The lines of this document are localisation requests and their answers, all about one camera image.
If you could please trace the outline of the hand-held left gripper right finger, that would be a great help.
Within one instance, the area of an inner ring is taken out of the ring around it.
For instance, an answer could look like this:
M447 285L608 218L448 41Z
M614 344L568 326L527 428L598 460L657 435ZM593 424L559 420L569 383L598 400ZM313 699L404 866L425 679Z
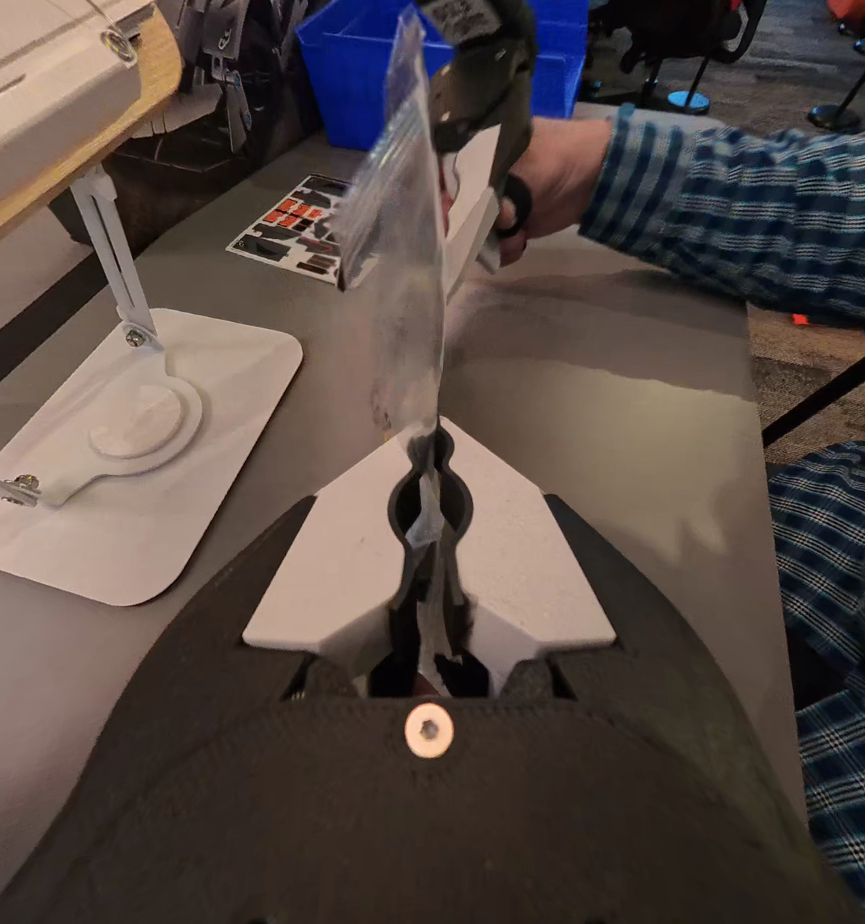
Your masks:
M453 422L440 425L448 468L471 502L455 548L470 603L463 646L486 669L490 694L520 663L611 646L615 630L540 487Z

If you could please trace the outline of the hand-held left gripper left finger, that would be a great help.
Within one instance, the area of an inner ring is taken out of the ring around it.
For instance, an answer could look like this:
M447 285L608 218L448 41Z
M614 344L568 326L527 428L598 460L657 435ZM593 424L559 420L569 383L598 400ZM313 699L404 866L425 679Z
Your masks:
M243 641L316 655L370 695L414 695L432 576L433 432L415 425L315 495Z

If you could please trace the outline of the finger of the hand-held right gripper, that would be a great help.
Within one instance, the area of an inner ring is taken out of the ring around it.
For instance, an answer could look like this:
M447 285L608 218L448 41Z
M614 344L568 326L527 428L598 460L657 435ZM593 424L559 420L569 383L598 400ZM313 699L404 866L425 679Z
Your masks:
M483 249L498 252L489 245L499 205L492 188L484 188L475 199L469 192L458 192L447 214L445 236L445 300L451 301Z
M501 127L473 134L455 154L442 156L442 175L449 199L446 236L454 237L470 217L481 196L491 190L491 170Z

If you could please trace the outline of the large clear plastic bag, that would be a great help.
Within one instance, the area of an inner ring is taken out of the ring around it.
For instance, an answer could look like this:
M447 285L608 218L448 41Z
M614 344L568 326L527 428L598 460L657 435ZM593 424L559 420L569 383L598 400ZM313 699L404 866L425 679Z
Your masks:
M447 638L446 536L435 464L444 351L444 226L439 161L428 119L425 32L413 6L399 14L385 80L385 126L357 171L336 220L339 286L366 287L371 311L372 418L418 474L409 552L430 553L420 580L418 673L444 690L439 667L460 666Z

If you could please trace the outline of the person's right forearm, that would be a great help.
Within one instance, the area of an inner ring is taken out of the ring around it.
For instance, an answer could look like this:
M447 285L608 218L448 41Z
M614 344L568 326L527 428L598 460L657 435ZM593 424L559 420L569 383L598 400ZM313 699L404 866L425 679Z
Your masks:
M610 119L578 232L762 309L865 331L865 132Z

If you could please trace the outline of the lego sticker sheet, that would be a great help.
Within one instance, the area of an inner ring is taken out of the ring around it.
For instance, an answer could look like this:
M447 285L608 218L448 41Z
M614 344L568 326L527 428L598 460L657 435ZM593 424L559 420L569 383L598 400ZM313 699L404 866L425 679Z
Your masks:
M348 190L346 180L308 175L234 236L225 251L339 286L342 250L334 221Z

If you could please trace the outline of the dark lego set box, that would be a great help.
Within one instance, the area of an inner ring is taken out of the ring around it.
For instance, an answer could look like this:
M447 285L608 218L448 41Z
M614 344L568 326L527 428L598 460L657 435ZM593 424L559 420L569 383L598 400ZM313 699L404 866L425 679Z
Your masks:
M125 167L199 184L244 179L322 127L297 31L326 2L157 6L182 76L166 107L116 151Z

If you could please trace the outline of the lego instruction booklet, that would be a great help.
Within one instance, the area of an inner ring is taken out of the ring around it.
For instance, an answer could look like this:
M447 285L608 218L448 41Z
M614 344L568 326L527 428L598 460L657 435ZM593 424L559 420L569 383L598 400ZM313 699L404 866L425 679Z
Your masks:
M119 24L146 1L0 1L0 67L80 29Z

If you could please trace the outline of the person's right hand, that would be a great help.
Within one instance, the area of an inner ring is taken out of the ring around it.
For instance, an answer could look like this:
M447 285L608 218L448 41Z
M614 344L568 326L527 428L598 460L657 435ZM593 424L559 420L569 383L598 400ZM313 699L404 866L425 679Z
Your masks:
M612 122L535 117L529 147L511 174L530 191L527 221L500 242L501 267L518 262L528 244L578 225L586 213L610 144Z

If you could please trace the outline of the blue plastic bin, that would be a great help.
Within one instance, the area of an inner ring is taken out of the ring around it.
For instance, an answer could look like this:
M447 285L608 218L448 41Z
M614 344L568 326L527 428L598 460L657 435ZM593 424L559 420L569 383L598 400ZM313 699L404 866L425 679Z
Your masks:
M327 139L367 151L385 116L385 80L399 1L335 1L297 28ZM530 2L539 54L532 81L534 116L569 118L577 102L588 38L588 1Z

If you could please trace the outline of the black wheeled office chair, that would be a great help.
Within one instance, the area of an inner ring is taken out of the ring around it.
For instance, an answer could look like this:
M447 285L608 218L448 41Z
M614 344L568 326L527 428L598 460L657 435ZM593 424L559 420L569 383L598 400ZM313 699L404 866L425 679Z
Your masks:
M749 50L766 5L765 1L590 2L587 58L578 100L684 114L669 109L667 95L658 95L662 65L669 60L697 59L700 63L705 56L710 63L737 63ZM592 48L596 38L609 38L619 29L626 29L631 41L620 59L620 71L629 75L644 64L646 77L639 89L603 95L600 81L588 75Z

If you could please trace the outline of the stanchion with blue base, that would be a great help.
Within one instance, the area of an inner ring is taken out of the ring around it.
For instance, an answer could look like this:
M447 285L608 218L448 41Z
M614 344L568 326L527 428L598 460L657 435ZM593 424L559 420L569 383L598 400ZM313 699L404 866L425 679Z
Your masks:
M699 92L699 86L709 63L709 56L701 59L688 90L674 90L667 95L666 102L669 109L691 116L706 116L709 114L710 99Z

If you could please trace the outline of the person's plaid shirt torso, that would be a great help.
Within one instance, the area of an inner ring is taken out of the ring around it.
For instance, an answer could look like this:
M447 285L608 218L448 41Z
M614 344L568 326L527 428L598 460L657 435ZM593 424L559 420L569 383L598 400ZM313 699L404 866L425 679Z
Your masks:
M809 830L865 910L865 442L768 485Z

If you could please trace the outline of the stanchion with black base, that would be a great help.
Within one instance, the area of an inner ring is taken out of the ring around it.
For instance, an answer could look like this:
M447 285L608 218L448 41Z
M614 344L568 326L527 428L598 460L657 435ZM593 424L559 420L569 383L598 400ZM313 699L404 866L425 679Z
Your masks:
M859 40L854 49L865 56L865 40ZM860 131L861 117L852 109L854 99L865 86L865 68L839 103L826 103L808 112L808 122L815 128L830 133Z

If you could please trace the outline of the black metal bar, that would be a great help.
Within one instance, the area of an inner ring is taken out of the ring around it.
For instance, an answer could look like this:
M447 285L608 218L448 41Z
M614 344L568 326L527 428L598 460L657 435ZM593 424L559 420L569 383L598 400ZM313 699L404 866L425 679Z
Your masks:
M865 356L785 411L776 421L764 427L762 430L763 448L769 448L863 385L865 385Z

